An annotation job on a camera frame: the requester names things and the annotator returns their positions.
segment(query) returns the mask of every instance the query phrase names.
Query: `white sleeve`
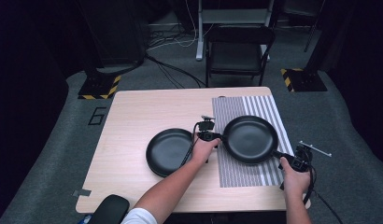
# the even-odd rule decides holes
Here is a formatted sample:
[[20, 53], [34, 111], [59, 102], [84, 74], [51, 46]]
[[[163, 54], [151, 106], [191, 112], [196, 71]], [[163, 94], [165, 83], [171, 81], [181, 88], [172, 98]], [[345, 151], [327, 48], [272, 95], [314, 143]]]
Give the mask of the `white sleeve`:
[[144, 208], [133, 208], [121, 224], [157, 224], [156, 218]]

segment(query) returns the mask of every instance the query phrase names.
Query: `wooden table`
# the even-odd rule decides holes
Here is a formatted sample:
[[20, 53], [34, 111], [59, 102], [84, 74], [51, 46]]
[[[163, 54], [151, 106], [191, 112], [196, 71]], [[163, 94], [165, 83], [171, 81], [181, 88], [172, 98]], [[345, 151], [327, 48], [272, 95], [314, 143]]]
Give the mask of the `wooden table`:
[[[212, 98], [271, 95], [268, 88], [221, 88], [160, 91], [119, 91], [107, 115], [76, 209], [93, 213], [110, 194], [126, 198], [131, 207], [162, 178], [146, 162], [154, 135], [181, 128], [192, 132], [202, 115], [213, 116]], [[174, 212], [285, 210], [278, 186], [220, 188], [217, 151], [195, 177]]]

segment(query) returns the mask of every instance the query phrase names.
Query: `metal rod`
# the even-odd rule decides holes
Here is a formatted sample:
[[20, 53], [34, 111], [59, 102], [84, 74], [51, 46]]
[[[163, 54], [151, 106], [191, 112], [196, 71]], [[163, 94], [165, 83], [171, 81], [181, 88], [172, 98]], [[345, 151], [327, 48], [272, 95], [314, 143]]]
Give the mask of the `metal rod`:
[[317, 152], [322, 153], [325, 156], [328, 156], [328, 157], [332, 156], [332, 153], [326, 153], [324, 151], [321, 151], [321, 150], [317, 149], [316, 147], [313, 147], [313, 145], [308, 145], [308, 144], [304, 143], [303, 141], [300, 141], [299, 143], [302, 144], [303, 146], [310, 147], [310, 148], [316, 150]]

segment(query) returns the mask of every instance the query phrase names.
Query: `gray tape on table corner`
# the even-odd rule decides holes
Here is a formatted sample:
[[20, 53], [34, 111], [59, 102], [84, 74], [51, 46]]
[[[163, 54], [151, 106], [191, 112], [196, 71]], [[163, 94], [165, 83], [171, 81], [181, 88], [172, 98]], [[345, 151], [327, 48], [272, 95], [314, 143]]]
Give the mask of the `gray tape on table corner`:
[[86, 196], [89, 197], [92, 192], [88, 189], [76, 189], [73, 191], [72, 196], [78, 197], [78, 196]]

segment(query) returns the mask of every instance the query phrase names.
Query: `striped placemat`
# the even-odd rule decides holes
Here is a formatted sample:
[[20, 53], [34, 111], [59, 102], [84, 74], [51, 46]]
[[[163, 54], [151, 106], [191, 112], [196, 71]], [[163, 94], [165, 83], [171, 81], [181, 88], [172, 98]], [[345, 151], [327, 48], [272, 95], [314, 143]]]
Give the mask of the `striped placemat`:
[[[258, 116], [266, 119], [276, 129], [279, 138], [278, 150], [293, 155], [272, 95], [219, 97], [213, 98], [212, 104], [216, 133], [223, 133], [232, 119], [244, 115]], [[234, 159], [223, 144], [218, 146], [218, 164], [221, 188], [280, 185], [283, 181], [282, 172], [278, 169], [278, 159], [272, 158], [256, 165], [244, 164]]]

